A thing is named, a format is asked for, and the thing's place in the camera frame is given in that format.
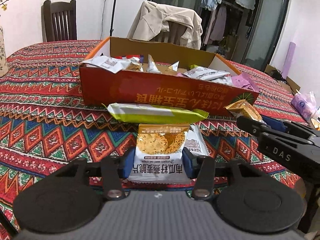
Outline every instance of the door frame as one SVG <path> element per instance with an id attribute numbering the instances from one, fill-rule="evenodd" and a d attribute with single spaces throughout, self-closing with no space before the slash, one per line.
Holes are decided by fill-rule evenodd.
<path id="1" fill-rule="evenodd" d="M 280 11 L 280 16 L 279 16 L 279 20 L 278 20 L 278 23 L 277 23 L 277 27 L 276 27 L 274 36 L 272 38 L 271 45 L 270 45 L 269 50 L 267 52 L 266 58 L 265 58 L 265 60 L 264 60 L 264 62 L 262 64 L 262 67 L 260 69 L 260 71 L 262 71 L 262 72 L 265 71 L 265 69 L 267 67 L 267 64 L 270 63 L 270 61 L 272 59 L 272 56 L 273 56 L 273 53 L 275 52 L 276 46 L 277 46 L 278 41 L 280 39 L 281 31 L 283 29 L 285 18 L 286 18 L 287 12 L 288 12 L 289 1 L 290 0 L 283 0 L 283 2 L 282 2 L 282 7 L 281 7 L 281 11 Z M 244 64 L 244 60 L 245 60 L 245 58 L 246 58 L 246 56 L 248 54 L 248 51 L 249 51 L 249 48 L 250 48 L 254 33 L 255 33 L 257 25 L 258 25 L 258 21 L 259 21 L 261 9 L 262 9 L 262 4 L 263 4 L 263 0 L 259 0 L 257 14 L 256 14 L 256 17 L 255 17 L 254 22 L 253 22 L 253 26 L 252 26 L 252 30 L 251 30 L 251 33 L 250 33 L 250 36 L 249 36 L 249 40 L 248 40 L 247 46 L 246 46 L 246 48 L 244 50 L 244 54 L 243 54 L 243 56 L 241 58 L 241 64 Z"/>

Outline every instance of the black pole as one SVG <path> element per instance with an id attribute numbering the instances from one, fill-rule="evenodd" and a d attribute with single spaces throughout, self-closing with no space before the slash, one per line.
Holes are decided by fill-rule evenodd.
<path id="1" fill-rule="evenodd" d="M 111 17 L 111 27 L 110 27 L 110 37 L 112 36 L 113 33 L 113 18 L 115 16 L 115 9 L 116 9 L 116 0 L 113 1 L 113 9 L 112 9 L 112 17 Z"/>
<path id="2" fill-rule="evenodd" d="M 15 237 L 18 234 L 18 231 L 14 228 L 14 226 L 10 223 L 10 221 L 7 219 L 5 214 L 0 210 L 0 223 L 4 227 L 5 230 L 7 230 L 8 234 L 11 237 Z"/>

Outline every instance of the table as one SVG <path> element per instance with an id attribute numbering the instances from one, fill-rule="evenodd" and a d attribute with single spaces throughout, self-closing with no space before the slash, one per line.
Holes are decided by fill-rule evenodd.
<path id="1" fill-rule="evenodd" d="M 83 103 L 79 63 L 99 42 L 40 43 L 8 57 L 10 70 L 0 78 L 0 206 L 16 226 L 12 202 L 20 191 L 76 157 L 98 162 L 106 155 L 122 155 L 135 145 L 137 125 L 118 123 L 105 109 Z M 231 63 L 247 72 L 262 90 L 256 101 L 261 114 L 303 122 L 290 104 L 292 95 L 276 81 Z M 299 178 L 259 153 L 257 143 L 236 127 L 234 119 L 210 116 L 200 122 L 200 128 L 218 162 L 244 159 L 289 187 Z M 216 178 L 216 193 L 226 182 L 226 178 Z M 91 178 L 90 183 L 101 186 L 100 178 Z M 152 188 L 188 190 L 192 185 Z M 127 181 L 123 186 L 139 187 Z M 5 234 L 0 228 L 0 239 Z"/>

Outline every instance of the wardrobe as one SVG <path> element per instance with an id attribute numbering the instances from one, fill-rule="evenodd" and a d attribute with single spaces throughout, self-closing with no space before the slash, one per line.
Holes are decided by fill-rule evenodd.
<path id="1" fill-rule="evenodd" d="M 284 26 L 289 0 L 151 0 L 194 9 L 202 50 L 264 71 Z"/>

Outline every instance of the purple tissue package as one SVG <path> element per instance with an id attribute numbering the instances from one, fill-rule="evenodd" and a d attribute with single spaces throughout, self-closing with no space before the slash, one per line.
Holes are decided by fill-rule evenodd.
<path id="1" fill-rule="evenodd" d="M 317 111 L 316 105 L 313 104 L 313 100 L 310 99 L 303 95 L 303 94 L 295 94 L 293 97 L 291 104 L 294 106 L 295 109 L 302 115 L 304 120 L 307 122 L 310 121 L 311 116 Z"/>

